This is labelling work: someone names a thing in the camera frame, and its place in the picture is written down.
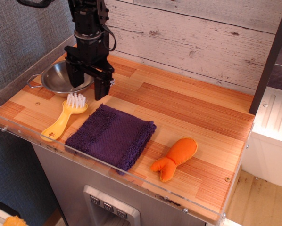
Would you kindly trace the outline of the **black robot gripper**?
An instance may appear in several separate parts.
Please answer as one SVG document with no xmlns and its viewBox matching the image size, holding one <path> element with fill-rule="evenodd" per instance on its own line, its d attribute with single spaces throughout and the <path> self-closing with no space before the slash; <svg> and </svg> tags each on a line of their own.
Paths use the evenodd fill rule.
<svg viewBox="0 0 282 226">
<path fill-rule="evenodd" d="M 84 74 L 94 77 L 95 100 L 108 95 L 114 68 L 107 61 L 109 36 L 96 40 L 76 39 L 77 46 L 66 46 L 66 70 L 71 85 L 76 88 L 84 83 Z"/>
</svg>

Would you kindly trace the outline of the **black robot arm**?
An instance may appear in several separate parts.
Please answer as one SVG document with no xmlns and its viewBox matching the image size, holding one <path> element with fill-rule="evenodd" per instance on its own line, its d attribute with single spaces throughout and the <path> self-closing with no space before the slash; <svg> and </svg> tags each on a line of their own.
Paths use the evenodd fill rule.
<svg viewBox="0 0 282 226">
<path fill-rule="evenodd" d="M 110 51 L 109 36 L 113 35 L 105 25 L 109 20 L 103 0 L 70 0 L 68 2 L 75 23 L 76 47 L 66 46 L 66 69 L 71 85 L 76 88 L 84 83 L 84 75 L 94 78 L 95 99 L 108 95 L 113 82 L 113 66 L 107 57 Z"/>
</svg>

